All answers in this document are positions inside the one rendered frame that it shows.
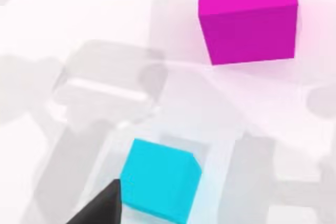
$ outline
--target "cyan cube side face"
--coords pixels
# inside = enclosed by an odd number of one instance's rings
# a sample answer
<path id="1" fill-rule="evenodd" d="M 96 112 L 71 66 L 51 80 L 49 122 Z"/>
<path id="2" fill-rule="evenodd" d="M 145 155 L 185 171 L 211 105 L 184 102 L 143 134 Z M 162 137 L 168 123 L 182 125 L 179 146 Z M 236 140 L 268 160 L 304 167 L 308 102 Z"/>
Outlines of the cyan cube side face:
<path id="1" fill-rule="evenodd" d="M 184 224 L 201 173 L 191 153 L 135 139 L 121 173 L 122 202 Z"/>

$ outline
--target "magenta cube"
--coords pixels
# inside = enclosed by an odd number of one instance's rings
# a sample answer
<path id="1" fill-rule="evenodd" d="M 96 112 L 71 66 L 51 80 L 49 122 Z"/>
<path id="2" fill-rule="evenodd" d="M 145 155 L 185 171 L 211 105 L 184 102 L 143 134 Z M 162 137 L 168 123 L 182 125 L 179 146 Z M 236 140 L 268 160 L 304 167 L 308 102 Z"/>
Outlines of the magenta cube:
<path id="1" fill-rule="evenodd" d="M 293 58 L 298 0 L 198 0 L 214 65 Z"/>

